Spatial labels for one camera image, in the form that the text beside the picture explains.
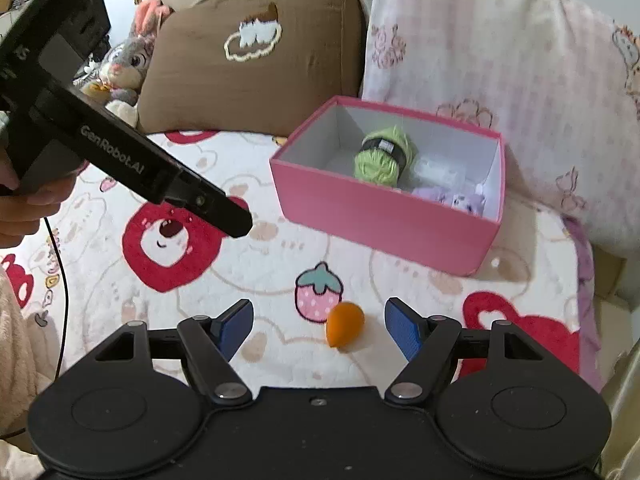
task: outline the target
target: metal screw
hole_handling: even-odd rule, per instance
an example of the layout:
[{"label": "metal screw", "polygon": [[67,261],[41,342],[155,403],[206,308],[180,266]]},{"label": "metal screw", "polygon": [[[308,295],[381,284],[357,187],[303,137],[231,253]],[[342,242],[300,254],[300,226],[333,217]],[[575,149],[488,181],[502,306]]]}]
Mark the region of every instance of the metal screw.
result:
[{"label": "metal screw", "polygon": [[222,383],[216,388],[216,395],[220,399],[239,399],[246,393],[246,386],[240,383]]},{"label": "metal screw", "polygon": [[398,399],[415,399],[422,395],[422,387],[415,383],[398,383],[391,387],[391,394]]}]

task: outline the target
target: stuffed animal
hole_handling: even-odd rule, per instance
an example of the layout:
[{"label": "stuffed animal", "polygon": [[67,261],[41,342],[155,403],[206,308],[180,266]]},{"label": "stuffed animal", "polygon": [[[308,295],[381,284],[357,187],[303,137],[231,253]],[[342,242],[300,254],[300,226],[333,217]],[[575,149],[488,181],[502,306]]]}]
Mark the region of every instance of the stuffed animal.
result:
[{"label": "stuffed animal", "polygon": [[138,94],[146,77],[156,37],[172,9],[160,0],[144,0],[136,7],[129,37],[104,57],[96,77],[81,92],[136,127]]}]

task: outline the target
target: strawberry print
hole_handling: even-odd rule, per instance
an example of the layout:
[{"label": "strawberry print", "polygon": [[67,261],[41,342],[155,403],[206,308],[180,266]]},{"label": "strawberry print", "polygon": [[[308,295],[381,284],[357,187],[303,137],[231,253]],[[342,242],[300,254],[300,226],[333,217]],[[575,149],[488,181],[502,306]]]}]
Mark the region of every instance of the strawberry print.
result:
[{"label": "strawberry print", "polygon": [[108,190],[110,190],[112,187],[114,187],[117,184],[117,182],[112,179],[110,176],[105,177],[102,182],[100,183],[100,191],[103,193],[106,193]]},{"label": "strawberry print", "polygon": [[326,323],[331,309],[342,301],[344,287],[326,262],[305,270],[296,278],[296,309],[313,323]]}]

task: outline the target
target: bed sheet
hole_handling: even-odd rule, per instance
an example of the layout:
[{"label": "bed sheet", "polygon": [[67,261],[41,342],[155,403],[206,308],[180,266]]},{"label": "bed sheet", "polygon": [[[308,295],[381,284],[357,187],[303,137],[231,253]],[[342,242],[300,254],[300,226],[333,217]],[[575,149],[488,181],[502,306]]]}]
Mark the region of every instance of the bed sheet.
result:
[{"label": "bed sheet", "polygon": [[[254,227],[244,238],[225,237],[185,210],[145,202],[89,166],[50,218],[70,297],[63,369],[127,321],[175,327],[186,317],[215,317],[249,298],[254,328],[232,365],[254,392],[263,385],[384,389],[406,363],[383,319],[386,299],[398,296],[424,316],[445,314],[472,328],[500,318],[526,326],[600,386],[594,368],[598,341],[590,333],[590,247],[584,237],[580,241],[579,225],[565,224],[550,209],[509,195],[481,269],[472,278],[457,278],[287,221],[268,162],[278,139],[229,132],[152,139],[244,200]],[[27,320],[38,371],[52,377],[65,303],[46,230],[0,258]],[[514,308],[465,312],[464,299],[477,290],[498,292]],[[337,351],[327,346],[318,321],[340,300],[359,304],[366,325],[351,347]],[[155,366],[182,377],[177,362]]]}]

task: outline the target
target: pink box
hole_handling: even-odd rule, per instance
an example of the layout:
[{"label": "pink box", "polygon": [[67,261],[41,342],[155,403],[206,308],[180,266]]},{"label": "pink box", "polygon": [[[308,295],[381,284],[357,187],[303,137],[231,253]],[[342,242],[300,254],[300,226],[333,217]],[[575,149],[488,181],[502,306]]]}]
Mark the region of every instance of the pink box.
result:
[{"label": "pink box", "polygon": [[[467,186],[484,194],[473,216],[401,189],[357,181],[353,159],[364,137],[400,126],[418,153],[466,168]],[[504,144],[472,124],[380,103],[334,97],[305,121],[270,160],[287,219],[449,274],[478,270],[502,221]]]}]

